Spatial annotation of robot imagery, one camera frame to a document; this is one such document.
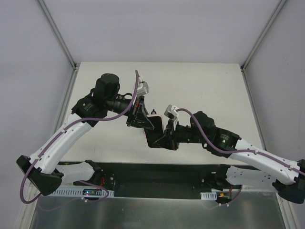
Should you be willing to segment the black phone pink case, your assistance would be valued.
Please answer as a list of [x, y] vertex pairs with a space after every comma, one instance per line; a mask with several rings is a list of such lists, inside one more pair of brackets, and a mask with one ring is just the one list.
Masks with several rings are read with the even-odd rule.
[[151, 114], [148, 116], [149, 121], [153, 124], [154, 129], [143, 130], [147, 145], [150, 148], [166, 148], [166, 144], [160, 140], [164, 137], [163, 118], [159, 114]]

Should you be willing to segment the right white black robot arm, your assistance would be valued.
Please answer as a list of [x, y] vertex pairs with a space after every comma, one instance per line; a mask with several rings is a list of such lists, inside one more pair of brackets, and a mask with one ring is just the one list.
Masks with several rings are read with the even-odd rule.
[[216, 189], [228, 185], [252, 186], [276, 192], [296, 204], [305, 201], [305, 161], [289, 160], [255, 147], [229, 130], [219, 128], [202, 111], [190, 115], [190, 125], [179, 125], [174, 118], [163, 126], [162, 117], [150, 116], [154, 136], [152, 148], [177, 150], [180, 143], [201, 144], [203, 149], [219, 157], [246, 163], [253, 169], [220, 165], [213, 175]]

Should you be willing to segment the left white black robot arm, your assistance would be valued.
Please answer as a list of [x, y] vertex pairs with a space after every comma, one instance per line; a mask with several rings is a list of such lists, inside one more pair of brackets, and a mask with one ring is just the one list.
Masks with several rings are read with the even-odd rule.
[[97, 79], [90, 93], [72, 108], [63, 125], [39, 150], [30, 156], [21, 155], [16, 163], [43, 196], [48, 196], [63, 184], [86, 181], [95, 186], [102, 181], [102, 169], [86, 160], [74, 165], [59, 165], [69, 149], [99, 122], [112, 121], [126, 116], [127, 126], [153, 130], [144, 104], [149, 86], [138, 74], [131, 99], [119, 94], [119, 77], [105, 73]]

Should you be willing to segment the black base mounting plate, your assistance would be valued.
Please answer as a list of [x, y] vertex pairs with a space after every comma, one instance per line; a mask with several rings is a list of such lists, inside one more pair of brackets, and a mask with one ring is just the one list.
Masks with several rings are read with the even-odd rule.
[[229, 189], [224, 178], [216, 179], [216, 165], [96, 163], [99, 171], [85, 179], [114, 191], [115, 197], [200, 199], [212, 189]]

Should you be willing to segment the right aluminium frame post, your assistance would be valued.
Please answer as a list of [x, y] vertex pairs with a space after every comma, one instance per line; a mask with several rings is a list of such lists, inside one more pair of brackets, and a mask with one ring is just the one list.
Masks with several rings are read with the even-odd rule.
[[286, 4], [288, 2], [289, 2], [288, 0], [279, 0], [277, 2], [277, 4], [276, 4], [274, 10], [272, 11], [270, 17], [266, 21], [264, 27], [262, 28], [261, 32], [259, 33], [257, 39], [255, 40], [255, 42], [252, 46], [252, 48], [250, 49], [246, 59], [240, 65], [242, 72], [244, 72], [246, 70], [246, 68], [250, 64], [251, 60], [254, 58], [255, 54], [258, 52], [258, 50], [259, 50], [260, 46], [262, 45], [265, 37], [267, 36], [269, 31], [272, 29], [274, 23], [276, 22], [277, 18], [279, 17], [279, 15], [281, 14], [282, 10], [284, 9], [284, 7], [286, 6]]

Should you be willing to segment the aluminium frame post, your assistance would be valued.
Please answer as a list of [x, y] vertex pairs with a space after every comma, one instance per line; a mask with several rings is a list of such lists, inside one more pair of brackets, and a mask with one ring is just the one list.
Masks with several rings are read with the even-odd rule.
[[265, 37], [267, 36], [269, 31], [272, 29], [274, 23], [276, 22], [277, 18], [279, 17], [279, 15], [281, 14], [282, 10], [284, 9], [284, 7], [286, 6], [286, 4], [288, 2], [289, 2], [288, 0], [279, 0], [277, 2], [277, 4], [276, 4], [274, 10], [272, 11], [270, 17], [266, 21], [264, 27], [262, 28], [261, 32], [259, 33], [257, 39], [255, 40], [255, 42], [252, 46], [252, 48], [250, 49], [246, 59], [240, 65], [242, 72], [244, 72], [246, 70], [246, 68], [250, 64], [251, 60], [254, 58], [255, 54], [258, 52], [258, 50], [259, 50], [260, 46], [262, 45]]
[[46, 22], [48, 23], [57, 43], [59, 44], [59, 47], [61, 48], [63, 54], [65, 55], [67, 61], [69, 62], [70, 66], [73, 70], [76, 69], [77, 63], [74, 60], [46, 2], [44, 0], [36, 0], [36, 3], [38, 4], [42, 14], [44, 15]]

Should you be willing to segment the left aluminium frame post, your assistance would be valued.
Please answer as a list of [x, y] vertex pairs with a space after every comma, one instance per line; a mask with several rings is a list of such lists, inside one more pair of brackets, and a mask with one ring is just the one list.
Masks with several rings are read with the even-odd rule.
[[74, 60], [46, 2], [44, 0], [36, 0], [36, 3], [38, 4], [42, 14], [44, 15], [46, 22], [48, 23], [57, 43], [59, 44], [59, 47], [61, 48], [63, 54], [65, 55], [67, 61], [69, 62], [70, 66], [73, 70], [76, 69], [77, 63]]

